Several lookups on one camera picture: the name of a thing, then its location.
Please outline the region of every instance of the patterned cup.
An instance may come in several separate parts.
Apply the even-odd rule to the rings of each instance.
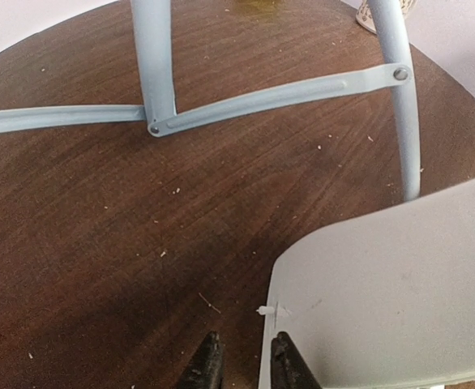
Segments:
[[[417,0],[400,0],[401,11],[403,12],[404,18],[407,17],[409,12],[414,8],[416,5]],[[373,23],[373,16],[370,14],[369,5],[367,5],[367,0],[362,1],[362,5],[358,8],[357,11],[357,22],[364,27],[365,29],[376,33],[376,29],[374,28]]]

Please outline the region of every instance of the screw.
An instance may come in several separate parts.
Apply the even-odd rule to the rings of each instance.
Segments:
[[[405,81],[409,77],[409,72],[407,71],[407,69],[399,67],[394,71],[392,75],[394,75],[394,78],[398,81]]]

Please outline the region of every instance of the wood chip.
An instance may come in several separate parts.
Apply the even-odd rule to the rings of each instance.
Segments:
[[[212,308],[212,309],[215,310],[218,314],[221,314],[221,311],[218,310],[213,304],[211,304],[211,303],[209,302],[209,300],[207,300],[207,299],[203,296],[202,293],[198,292],[198,296],[200,296],[200,298],[205,301],[205,303],[207,304],[207,306],[208,306],[209,308]]]

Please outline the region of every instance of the white metal bar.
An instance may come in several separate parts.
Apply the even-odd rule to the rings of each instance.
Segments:
[[[374,25],[382,46],[385,62],[404,63],[413,72],[409,38],[399,0],[369,0]],[[401,177],[404,200],[419,196],[421,185],[421,152],[416,83],[392,88],[396,132],[400,146]]]
[[[131,0],[140,86],[148,127],[176,114],[170,0]]]
[[[0,111],[0,133],[74,124],[146,120],[142,105],[65,105]]]
[[[398,70],[406,71],[408,78],[405,80],[396,79],[394,74]],[[247,93],[180,113],[175,117],[155,123],[151,132],[155,136],[171,135],[197,126],[268,109],[401,86],[411,78],[412,71],[405,64],[391,63],[362,71],[306,79]]]

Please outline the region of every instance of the dark wood surface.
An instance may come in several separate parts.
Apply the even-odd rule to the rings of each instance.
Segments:
[[[178,109],[380,63],[353,16],[338,0],[173,2]],[[475,100],[413,55],[429,194],[475,177]],[[128,2],[0,54],[0,109],[83,103],[141,103]],[[171,387],[211,329],[228,386],[254,387],[276,258],[400,187],[389,91],[163,139],[143,123],[0,135],[0,388]]]

